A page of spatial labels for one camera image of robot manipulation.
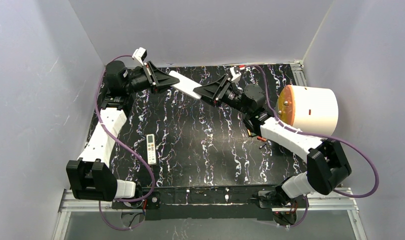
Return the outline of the grey remote control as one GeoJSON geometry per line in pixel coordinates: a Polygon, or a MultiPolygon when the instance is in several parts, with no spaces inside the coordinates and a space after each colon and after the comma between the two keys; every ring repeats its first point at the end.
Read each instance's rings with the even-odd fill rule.
{"type": "Polygon", "coordinates": [[[182,92],[183,94],[192,97],[193,99],[200,100],[201,95],[194,92],[195,88],[201,87],[202,85],[198,82],[193,81],[192,79],[180,74],[177,71],[171,70],[168,73],[171,77],[174,77],[179,80],[179,83],[173,84],[171,87],[182,92]]]}

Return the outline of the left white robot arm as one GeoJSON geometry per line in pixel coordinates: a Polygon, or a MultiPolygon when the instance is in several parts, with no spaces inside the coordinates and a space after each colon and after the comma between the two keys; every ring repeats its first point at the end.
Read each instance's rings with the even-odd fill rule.
{"type": "Polygon", "coordinates": [[[110,171],[111,153],[130,115],[133,94],[144,90],[161,93],[180,80],[158,69],[151,61],[129,69],[120,60],[108,63],[102,74],[107,92],[96,103],[98,124],[77,160],[70,160],[66,173],[73,196],[80,200],[111,202],[134,199],[137,184],[116,179],[110,171]]]}

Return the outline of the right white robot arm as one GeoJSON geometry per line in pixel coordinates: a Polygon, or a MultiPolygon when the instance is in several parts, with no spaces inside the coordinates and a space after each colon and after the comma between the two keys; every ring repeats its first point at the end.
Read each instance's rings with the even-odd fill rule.
{"type": "Polygon", "coordinates": [[[339,113],[331,89],[288,85],[279,96],[278,111],[268,110],[266,94],[259,85],[248,84],[240,90],[226,76],[193,91],[212,106],[223,103],[240,111],[251,133],[285,147],[306,162],[306,172],[279,186],[280,199],[314,192],[327,195],[351,174],[342,145],[331,138],[339,113]]]}

